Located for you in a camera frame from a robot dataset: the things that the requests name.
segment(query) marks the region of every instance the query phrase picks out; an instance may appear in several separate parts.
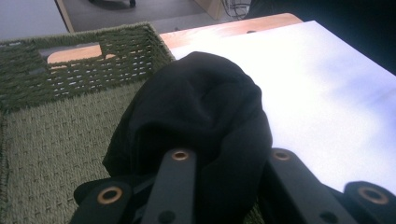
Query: green wicker basket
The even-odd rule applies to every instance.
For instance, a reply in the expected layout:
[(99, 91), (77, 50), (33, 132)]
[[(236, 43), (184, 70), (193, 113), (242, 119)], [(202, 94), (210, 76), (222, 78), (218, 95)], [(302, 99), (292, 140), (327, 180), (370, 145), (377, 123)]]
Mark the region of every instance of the green wicker basket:
[[(102, 55), (46, 62), (83, 44)], [(74, 189), (107, 177), (101, 161), (134, 94), (173, 60), (146, 22), (0, 42), (0, 223), (67, 223)]]

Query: black cloth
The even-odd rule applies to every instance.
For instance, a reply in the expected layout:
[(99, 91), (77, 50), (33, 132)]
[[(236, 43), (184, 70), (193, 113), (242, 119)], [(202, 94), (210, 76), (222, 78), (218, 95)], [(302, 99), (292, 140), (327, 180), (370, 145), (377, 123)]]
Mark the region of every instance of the black cloth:
[(256, 201), (271, 146), (260, 88), (235, 63), (194, 52), (139, 90), (103, 165), (111, 176), (147, 175), (167, 150), (192, 149), (197, 223), (240, 223)]

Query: floor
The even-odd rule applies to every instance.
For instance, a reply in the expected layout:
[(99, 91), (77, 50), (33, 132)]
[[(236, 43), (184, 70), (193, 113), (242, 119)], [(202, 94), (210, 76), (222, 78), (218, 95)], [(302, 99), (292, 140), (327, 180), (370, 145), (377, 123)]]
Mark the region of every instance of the floor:
[[(249, 0), (225, 1), (226, 6), (244, 4), (237, 13), (245, 15)], [(130, 7), (129, 1), (64, 0), (64, 5), (77, 32), (149, 21), (162, 34), (237, 20), (224, 10), (214, 20), (194, 0), (136, 0), (136, 7)]]

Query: white tabletop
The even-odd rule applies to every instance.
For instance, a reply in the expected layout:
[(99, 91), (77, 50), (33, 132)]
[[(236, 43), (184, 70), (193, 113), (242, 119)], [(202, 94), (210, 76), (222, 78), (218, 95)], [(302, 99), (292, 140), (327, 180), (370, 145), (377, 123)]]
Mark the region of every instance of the white tabletop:
[(396, 77), (315, 21), (172, 49), (226, 57), (262, 89), (274, 147), (324, 184), (368, 181), (396, 194)]

